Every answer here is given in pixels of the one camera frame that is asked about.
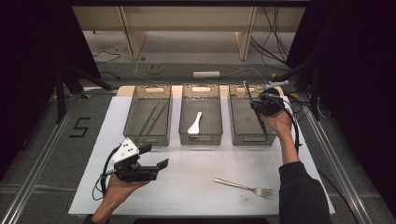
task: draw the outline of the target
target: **white table surface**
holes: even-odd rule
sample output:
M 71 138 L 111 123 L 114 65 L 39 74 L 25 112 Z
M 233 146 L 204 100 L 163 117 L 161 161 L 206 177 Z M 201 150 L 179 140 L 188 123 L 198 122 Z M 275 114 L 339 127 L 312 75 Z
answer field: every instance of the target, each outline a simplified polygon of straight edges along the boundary
M 92 214 L 99 206 L 101 201 L 93 200 L 92 189 L 103 171 L 107 156 L 125 139 L 122 132 L 131 101 L 132 97 L 113 97 L 70 207 L 70 215 Z M 278 215 L 280 186 L 278 168 L 282 165 L 278 139 L 269 147 L 233 146 L 227 97 L 222 96 L 221 145 L 182 146 L 178 135 L 180 108 L 181 98 L 174 96 L 170 145 L 154 147 L 139 160 L 142 165 L 155 165 L 169 158 L 168 167 L 160 171 L 157 180 L 134 192 L 113 214 L 132 217 Z M 299 156 L 307 172 L 321 181 L 301 132 L 300 143 L 303 145 L 300 147 Z M 276 194 L 270 199 L 265 199 L 247 190 L 217 184 L 213 182 L 214 177 L 252 188 L 274 189 Z M 96 198 L 101 196 L 100 192 L 95 192 Z M 327 193 L 326 196 L 330 213 L 334 214 Z

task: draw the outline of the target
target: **black tape marking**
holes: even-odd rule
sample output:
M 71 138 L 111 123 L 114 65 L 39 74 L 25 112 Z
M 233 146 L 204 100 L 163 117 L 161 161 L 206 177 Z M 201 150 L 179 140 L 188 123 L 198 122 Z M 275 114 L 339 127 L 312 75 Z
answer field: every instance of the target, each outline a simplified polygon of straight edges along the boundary
M 69 138 L 85 137 L 85 133 L 88 131 L 88 127 L 78 127 L 78 123 L 82 119 L 91 119 L 91 118 L 78 118 L 77 122 L 75 124 L 75 127 L 73 129 L 74 130 L 84 130 L 84 133 L 82 133 L 81 135 L 69 135 Z

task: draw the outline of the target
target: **metal fork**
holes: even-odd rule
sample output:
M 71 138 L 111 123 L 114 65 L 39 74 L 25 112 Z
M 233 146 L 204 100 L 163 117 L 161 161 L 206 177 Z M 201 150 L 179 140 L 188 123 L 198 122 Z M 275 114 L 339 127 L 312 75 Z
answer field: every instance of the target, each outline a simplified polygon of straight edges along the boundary
M 240 189 L 247 189 L 247 190 L 252 191 L 257 196 L 264 197 L 264 198 L 274 195 L 273 189 L 259 189 L 259 188 L 251 189 L 246 186 L 235 184 L 233 182 L 223 180 L 223 179 L 218 179 L 218 178 L 213 178 L 213 181 L 215 181 L 216 183 L 219 183 L 219 184 L 223 184 L 223 185 L 228 185 L 228 186 L 232 186 L 232 187 L 236 187 L 236 188 L 240 188 Z

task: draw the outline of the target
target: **black sleeve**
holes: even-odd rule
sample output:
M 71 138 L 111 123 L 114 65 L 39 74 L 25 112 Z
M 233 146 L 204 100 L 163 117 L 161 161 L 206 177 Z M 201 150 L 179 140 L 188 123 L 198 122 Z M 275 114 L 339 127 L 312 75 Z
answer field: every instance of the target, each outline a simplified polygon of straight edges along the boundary
M 279 168 L 279 221 L 285 223 L 332 223 L 329 205 L 320 182 L 313 179 L 302 162 Z
M 91 220 L 92 215 L 87 215 L 82 224 L 96 224 Z

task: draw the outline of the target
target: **white spoon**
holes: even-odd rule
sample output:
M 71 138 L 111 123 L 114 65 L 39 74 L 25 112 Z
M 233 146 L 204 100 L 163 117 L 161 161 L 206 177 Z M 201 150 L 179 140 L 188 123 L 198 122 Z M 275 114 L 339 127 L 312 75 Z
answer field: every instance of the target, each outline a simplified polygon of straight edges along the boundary
M 198 112 L 197 118 L 195 119 L 195 122 L 187 130 L 188 134 L 198 134 L 199 133 L 199 120 L 201 118 L 201 115 L 202 115 L 202 112 Z

